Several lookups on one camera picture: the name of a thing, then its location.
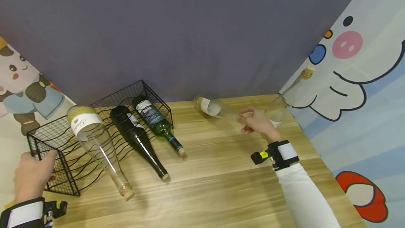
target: cartoon wall poster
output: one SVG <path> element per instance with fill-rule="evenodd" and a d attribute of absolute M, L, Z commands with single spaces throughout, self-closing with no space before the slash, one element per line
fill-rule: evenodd
<path fill-rule="evenodd" d="M 351 171 L 339 173 L 336 180 L 363 219 L 381 223 L 388 218 L 385 196 L 371 180 Z"/>
<path fill-rule="evenodd" d="M 404 19 L 403 0 L 352 0 L 280 90 L 315 68 L 291 113 L 370 227 L 405 221 L 404 194 L 387 190 L 405 185 Z"/>
<path fill-rule="evenodd" d="M 63 105 L 65 96 L 12 47 L 4 41 L 2 44 L 0 118 L 12 114 L 20 124 L 21 134 L 26 135 L 40 126 L 38 117 L 50 119 Z"/>
<path fill-rule="evenodd" d="M 28 131 L 66 115 L 74 103 L 0 38 L 0 204 L 14 197 L 13 171 L 29 151 Z"/>

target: white fabric strap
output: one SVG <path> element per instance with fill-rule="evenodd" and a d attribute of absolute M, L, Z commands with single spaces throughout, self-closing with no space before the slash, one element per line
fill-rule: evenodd
<path fill-rule="evenodd" d="M 292 158 L 295 158 L 296 156 L 298 156 L 298 154 L 296 153 L 296 151 L 295 151 L 293 145 L 291 145 L 291 143 L 287 143 L 285 145 L 280 145 L 277 148 L 284 160 L 292 159 Z"/>
<path fill-rule="evenodd" d="M 23 223 L 42 219 L 44 203 L 34 202 L 11 210 L 7 228 L 13 228 Z"/>

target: black wine bottle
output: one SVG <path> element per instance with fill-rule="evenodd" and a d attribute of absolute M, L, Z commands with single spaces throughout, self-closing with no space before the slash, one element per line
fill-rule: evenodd
<path fill-rule="evenodd" d="M 164 137 L 180 155 L 186 153 L 181 143 L 171 133 L 172 127 L 170 122 L 165 119 L 159 110 L 157 110 L 144 95 L 135 97 L 132 100 L 132 106 L 141 114 L 142 118 L 145 119 L 155 135 Z"/>
<path fill-rule="evenodd" d="M 144 127 L 131 111 L 126 106 L 117 106 L 110 111 L 110 118 L 124 140 L 149 162 L 163 181 L 167 180 L 169 174 L 157 158 Z"/>

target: purple-gray wall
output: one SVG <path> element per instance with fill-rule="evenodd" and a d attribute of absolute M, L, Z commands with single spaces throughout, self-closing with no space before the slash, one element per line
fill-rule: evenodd
<path fill-rule="evenodd" d="M 276 93 L 351 0 L 0 0 L 0 36 L 77 103 Z"/>

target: upright glass bottle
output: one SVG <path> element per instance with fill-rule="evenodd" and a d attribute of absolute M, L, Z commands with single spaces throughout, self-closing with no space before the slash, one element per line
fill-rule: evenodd
<path fill-rule="evenodd" d="M 111 177 L 121 196 L 134 196 L 132 186 L 121 170 L 111 136 L 94 108 L 73 106 L 67 112 L 70 124 L 82 147 Z"/>
<path fill-rule="evenodd" d="M 213 99 L 209 95 L 197 95 L 194 99 L 194 108 L 216 118 L 227 119 L 239 122 L 241 117 L 237 111 L 218 99 Z"/>
<path fill-rule="evenodd" d="M 311 78 L 315 69 L 311 66 L 305 68 L 301 75 L 290 85 L 282 94 L 280 94 L 275 100 L 273 100 L 269 107 L 267 107 L 264 114 L 266 114 L 274 127 L 281 124 L 283 119 L 288 114 L 288 108 L 294 103 L 294 100 L 298 97 L 305 80 Z"/>
<path fill-rule="evenodd" d="M 144 95 L 135 97 L 132 100 L 132 106 L 145 119 L 155 135 L 164 137 L 181 156 L 185 154 L 183 146 L 171 133 L 172 126 L 170 122 L 165 119 Z"/>

